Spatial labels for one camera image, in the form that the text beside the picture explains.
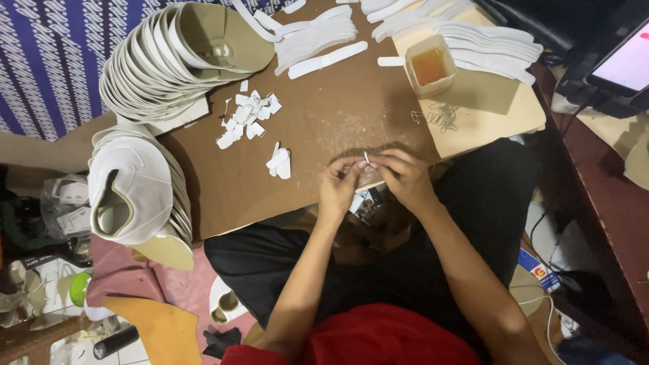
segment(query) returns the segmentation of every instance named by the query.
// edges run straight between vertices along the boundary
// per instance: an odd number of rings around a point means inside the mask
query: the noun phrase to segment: phone screen
[[[629,38],[593,72],[593,76],[635,91],[649,85],[649,23]]]

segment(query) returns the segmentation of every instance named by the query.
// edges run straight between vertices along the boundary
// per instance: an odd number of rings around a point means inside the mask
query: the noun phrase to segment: plastic container
[[[408,48],[406,69],[419,99],[428,99],[448,90],[453,85],[458,73],[448,45],[444,41],[444,37],[439,34],[428,37]]]

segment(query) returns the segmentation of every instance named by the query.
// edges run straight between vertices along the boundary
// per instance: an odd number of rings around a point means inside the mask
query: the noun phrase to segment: pink mat
[[[194,269],[177,270],[153,261],[137,262],[131,257],[130,248],[93,234],[90,238],[90,253],[94,265],[92,280],[86,294],[88,303],[100,306],[103,297],[110,294],[145,297],[176,305],[199,317],[196,337],[201,351],[207,346],[202,335],[205,330],[225,332],[230,328],[239,327],[242,338],[245,337],[256,322],[250,313],[226,325],[212,323],[209,309],[210,289],[217,275],[205,257],[202,247],[193,252],[196,260]],[[201,356],[202,365],[221,362],[207,355]]]

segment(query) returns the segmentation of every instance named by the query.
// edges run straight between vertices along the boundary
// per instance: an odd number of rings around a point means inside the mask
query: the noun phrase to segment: person
[[[264,349],[229,347],[221,364],[549,364],[508,290],[540,171],[532,152],[501,138],[434,187],[399,149],[369,161],[322,172],[311,235],[257,223],[207,239],[214,270],[265,329]],[[365,168],[419,224],[375,263],[337,265],[332,242]]]

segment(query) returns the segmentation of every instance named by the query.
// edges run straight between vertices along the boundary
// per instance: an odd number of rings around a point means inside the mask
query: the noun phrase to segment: smartphone
[[[649,86],[649,22],[621,43],[586,76],[586,82],[624,97]]]

